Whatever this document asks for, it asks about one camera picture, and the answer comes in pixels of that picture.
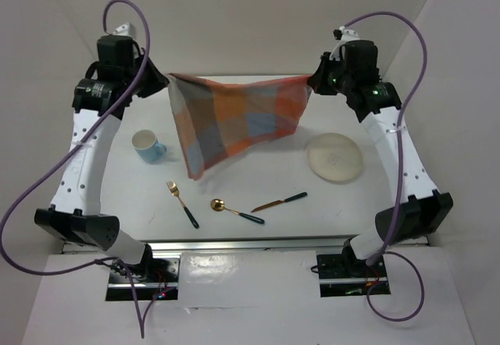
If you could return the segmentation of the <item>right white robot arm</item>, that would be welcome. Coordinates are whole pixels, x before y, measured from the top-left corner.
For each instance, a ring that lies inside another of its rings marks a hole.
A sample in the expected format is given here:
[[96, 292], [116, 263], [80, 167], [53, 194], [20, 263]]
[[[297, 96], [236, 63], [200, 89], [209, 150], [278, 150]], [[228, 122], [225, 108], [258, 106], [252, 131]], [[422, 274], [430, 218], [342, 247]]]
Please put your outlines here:
[[341, 267], [359, 276], [385, 248], [434, 233], [453, 206], [427, 174], [409, 136], [402, 102], [393, 84], [380, 79], [372, 41], [341, 40], [324, 52], [309, 86], [321, 95], [343, 94], [374, 142], [387, 174], [392, 208], [378, 212], [373, 226], [345, 242]]

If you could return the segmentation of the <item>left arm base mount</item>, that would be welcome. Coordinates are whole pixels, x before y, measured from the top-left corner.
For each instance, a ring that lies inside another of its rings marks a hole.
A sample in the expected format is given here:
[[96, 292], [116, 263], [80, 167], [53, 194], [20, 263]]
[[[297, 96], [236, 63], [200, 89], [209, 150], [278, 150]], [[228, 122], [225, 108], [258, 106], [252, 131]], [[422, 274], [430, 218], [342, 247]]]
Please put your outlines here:
[[[154, 256], [156, 259], [152, 271], [146, 276], [132, 272], [132, 280], [138, 301], [150, 301], [155, 297], [158, 301], [176, 301], [178, 299], [178, 282], [180, 272], [180, 254], [167, 253]], [[125, 268], [116, 262], [110, 265], [105, 300], [108, 302], [132, 301], [133, 294]]]

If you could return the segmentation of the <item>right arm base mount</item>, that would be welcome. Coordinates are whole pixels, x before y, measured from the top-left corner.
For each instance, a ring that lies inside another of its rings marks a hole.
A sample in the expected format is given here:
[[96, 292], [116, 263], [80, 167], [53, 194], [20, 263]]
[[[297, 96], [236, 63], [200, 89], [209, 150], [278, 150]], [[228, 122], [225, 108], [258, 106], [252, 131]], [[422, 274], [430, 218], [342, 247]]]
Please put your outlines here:
[[348, 268], [340, 254], [318, 254], [310, 271], [319, 278], [321, 297], [366, 296], [369, 289], [374, 295], [391, 293], [382, 257], [373, 266], [362, 261]]

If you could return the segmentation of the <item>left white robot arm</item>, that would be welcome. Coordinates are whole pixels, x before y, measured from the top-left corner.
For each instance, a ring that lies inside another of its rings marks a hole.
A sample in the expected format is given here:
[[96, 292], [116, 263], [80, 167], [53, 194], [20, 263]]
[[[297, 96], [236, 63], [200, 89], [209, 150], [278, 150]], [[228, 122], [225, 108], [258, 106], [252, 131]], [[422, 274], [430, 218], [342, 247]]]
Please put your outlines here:
[[138, 282], [154, 272], [151, 248], [121, 230], [114, 215], [101, 213], [101, 189], [109, 151], [133, 96], [161, 91], [166, 78], [127, 35], [98, 39], [98, 61], [74, 89], [72, 155], [48, 208], [34, 221], [67, 243], [92, 246], [127, 264]]

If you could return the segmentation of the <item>checkered orange blue cloth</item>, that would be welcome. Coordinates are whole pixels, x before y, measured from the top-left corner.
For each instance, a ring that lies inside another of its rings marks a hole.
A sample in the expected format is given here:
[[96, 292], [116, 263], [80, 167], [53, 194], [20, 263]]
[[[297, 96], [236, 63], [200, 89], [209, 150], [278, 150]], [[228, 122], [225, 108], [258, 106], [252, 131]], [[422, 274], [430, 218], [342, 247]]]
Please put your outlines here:
[[168, 93], [187, 175], [207, 169], [255, 144], [295, 133], [312, 93], [307, 76], [250, 84], [222, 84], [179, 73]]

